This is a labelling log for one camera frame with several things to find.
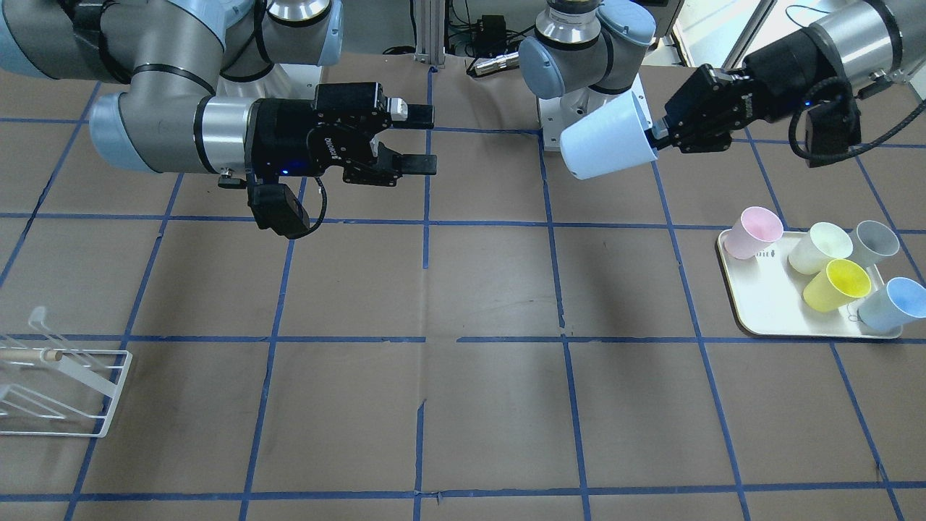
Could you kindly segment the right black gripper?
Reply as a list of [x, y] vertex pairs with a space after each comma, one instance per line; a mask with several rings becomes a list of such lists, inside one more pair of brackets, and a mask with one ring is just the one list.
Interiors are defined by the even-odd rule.
[[379, 142], [387, 129], [432, 130], [436, 108], [388, 98], [379, 82], [327, 83], [312, 100], [265, 99], [252, 116], [250, 167], [258, 179], [319, 178], [341, 167], [345, 182], [393, 187], [400, 176], [433, 176], [438, 158], [400, 154]]

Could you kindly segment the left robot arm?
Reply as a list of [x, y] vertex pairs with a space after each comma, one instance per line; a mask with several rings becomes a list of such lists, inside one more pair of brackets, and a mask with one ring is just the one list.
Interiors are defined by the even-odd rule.
[[[519, 45], [519, 65], [538, 99], [591, 91], [615, 103], [632, 88], [657, 23], [632, 1], [549, 1]], [[789, 121], [791, 151], [812, 168], [876, 148], [924, 111], [916, 106], [884, 135], [861, 142], [857, 102], [905, 82], [924, 63], [922, 1], [857, 1], [747, 55], [739, 68], [698, 67], [617, 155], [729, 148], [732, 132], [755, 121]]]

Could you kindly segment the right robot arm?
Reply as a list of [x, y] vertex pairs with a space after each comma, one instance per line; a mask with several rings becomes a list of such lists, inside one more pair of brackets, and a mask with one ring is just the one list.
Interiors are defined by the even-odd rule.
[[93, 144], [120, 169], [241, 174], [249, 185], [334, 166], [375, 187], [435, 174], [436, 157], [378, 138], [433, 128], [433, 107], [387, 98], [379, 83], [320, 85], [308, 100], [221, 93], [284, 64], [336, 64], [341, 30], [339, 1], [4, 1], [2, 68], [126, 85], [90, 110]]

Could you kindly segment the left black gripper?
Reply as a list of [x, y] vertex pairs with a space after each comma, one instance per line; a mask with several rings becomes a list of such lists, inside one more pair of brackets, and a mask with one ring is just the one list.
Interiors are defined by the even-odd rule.
[[823, 78], [823, 53], [798, 30], [744, 58], [738, 69], [698, 67], [647, 130], [649, 145], [682, 153], [726, 151], [731, 133], [754, 121], [791, 116]]

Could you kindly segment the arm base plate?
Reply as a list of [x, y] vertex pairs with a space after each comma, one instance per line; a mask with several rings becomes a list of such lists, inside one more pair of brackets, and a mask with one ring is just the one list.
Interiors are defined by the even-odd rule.
[[543, 136], [543, 151], [558, 153], [560, 135], [569, 126], [601, 108], [606, 96], [589, 88], [566, 93], [562, 98], [537, 99], [537, 115]]
[[312, 100], [324, 67], [305, 64], [275, 64], [266, 73], [247, 77], [221, 77], [219, 96], [231, 98], [288, 98]]

